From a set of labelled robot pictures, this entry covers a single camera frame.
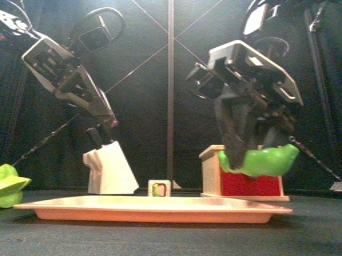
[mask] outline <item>green plush toy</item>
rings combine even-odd
[[[22,190],[30,182],[31,179],[19,177],[14,166],[0,166],[0,208],[11,208],[22,202]]]
[[[244,173],[252,177],[282,176],[292,168],[298,156],[298,148],[288,144],[280,148],[249,150],[241,169],[230,169],[230,160],[225,151],[220,152],[220,164],[225,172]]]

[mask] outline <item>red block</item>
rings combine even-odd
[[[280,177],[226,173],[221,168],[224,196],[282,196]]]

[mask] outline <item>black background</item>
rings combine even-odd
[[[252,1],[176,1],[176,71],[174,71],[174,177],[185,188],[202,187],[198,155],[221,144],[213,102],[188,90],[186,76],[196,62],[205,63],[209,50],[240,38],[242,21]],[[85,66],[107,97],[121,122],[119,143],[141,187],[149,179],[167,177],[169,110],[169,2],[167,0],[30,0],[25,1],[38,31],[61,44],[67,43],[77,22],[94,9],[117,8],[126,20],[122,38],[109,48],[83,57]],[[296,137],[338,175],[341,170],[342,133],[342,4],[332,3],[320,31],[325,52],[329,106],[333,123],[324,119],[322,100],[316,81],[304,16],[294,16],[280,30],[290,43],[281,60],[302,94],[305,107]],[[0,130],[2,163],[14,163],[23,153],[75,115],[23,68],[21,59],[0,51]],[[30,188],[85,188],[89,168],[82,155],[93,150],[86,129],[97,125],[78,117],[49,143],[18,165],[22,176],[33,178]],[[336,141],[329,141],[329,130]],[[326,190],[333,176],[301,154],[285,175],[286,189]]]

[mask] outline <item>black table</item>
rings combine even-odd
[[[25,201],[86,194],[26,191]],[[0,255],[342,255],[341,199],[290,195],[269,204],[294,213],[266,224],[166,224],[49,221],[0,209]]]

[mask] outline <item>green vegetable toy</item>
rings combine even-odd
[[[220,164],[225,172],[244,173],[252,177],[282,176],[292,168],[298,156],[298,148],[288,144],[280,148],[249,150],[241,169],[230,169],[230,160],[225,151],[220,152]]]
[[[31,179],[19,177],[14,166],[0,166],[0,208],[11,208],[22,202],[22,190],[30,182]]]

